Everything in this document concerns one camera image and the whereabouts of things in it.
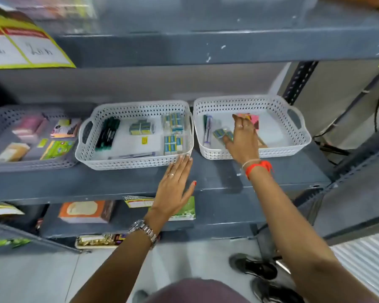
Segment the bundle of pens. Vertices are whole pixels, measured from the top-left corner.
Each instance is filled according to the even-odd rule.
[[[103,128],[101,129],[100,137],[98,138],[97,144],[95,146],[96,151],[110,150],[112,147],[112,142],[115,138],[116,131],[119,127],[121,120],[110,117],[106,119],[103,123]]]

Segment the floor grout line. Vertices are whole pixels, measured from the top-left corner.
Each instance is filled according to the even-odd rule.
[[[76,265],[74,266],[73,274],[71,275],[69,288],[67,289],[67,293],[66,293],[66,297],[65,297],[65,303],[67,303],[66,300],[67,300],[67,297],[69,295],[69,291],[70,291],[70,287],[71,287],[71,282],[73,281],[73,277],[74,277],[74,274],[76,272],[76,268],[77,268],[77,264],[79,263],[80,256],[81,256],[81,254],[79,254],[78,257],[77,257]]]

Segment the orange box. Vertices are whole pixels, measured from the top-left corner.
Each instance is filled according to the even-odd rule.
[[[115,201],[68,202],[61,207],[58,217],[68,223],[107,223]]]

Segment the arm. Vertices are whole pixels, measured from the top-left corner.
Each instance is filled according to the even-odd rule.
[[[244,170],[258,163],[257,133],[249,120],[233,115],[234,141],[226,148]],[[250,173],[274,242],[292,273],[298,291],[309,302],[379,302],[379,298],[343,268],[326,242],[299,213],[263,167]]]
[[[181,155],[175,164],[168,166],[157,189],[153,206],[144,217],[155,234],[159,234],[168,219],[192,196],[196,181],[183,194],[191,166],[192,158],[189,155]],[[70,302],[126,302],[150,246],[150,238],[142,230],[129,234]]]

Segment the white plastic basket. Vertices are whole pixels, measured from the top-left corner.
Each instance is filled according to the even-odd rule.
[[[268,148],[259,149],[261,158],[289,156],[307,146],[312,137],[302,113],[276,95],[217,96],[194,102],[195,131],[199,148],[207,159],[232,159],[229,151],[212,136],[211,148],[204,147],[204,115],[220,120],[222,126],[234,129],[231,117],[236,113],[259,115],[258,135]]]
[[[161,116],[169,113],[181,113],[181,115],[184,116],[184,154],[191,154],[192,149],[194,148],[194,120],[188,103],[176,100],[103,104],[96,107],[92,112],[91,117],[81,125],[79,131],[79,144],[76,148],[76,158],[94,170],[166,166],[170,162],[174,162],[178,154],[123,159],[108,159],[107,156],[112,156],[108,151],[113,151],[114,154],[118,155],[154,152],[155,150],[152,147],[159,147],[162,151],[163,133],[161,132]],[[96,142],[99,138],[103,122],[112,116],[121,120],[120,127],[117,130],[112,144],[112,149],[99,152],[95,151]],[[135,145],[131,138],[140,138],[141,136],[133,137],[132,135],[129,135],[128,127],[129,123],[143,118],[150,119],[155,123],[156,132],[154,135],[148,135],[149,144],[145,147],[146,149],[138,151],[137,148],[134,148]],[[92,127],[89,130],[88,125],[90,122],[92,123]],[[126,150],[130,150],[129,147],[133,147],[133,149],[131,148],[131,153],[126,152]]]

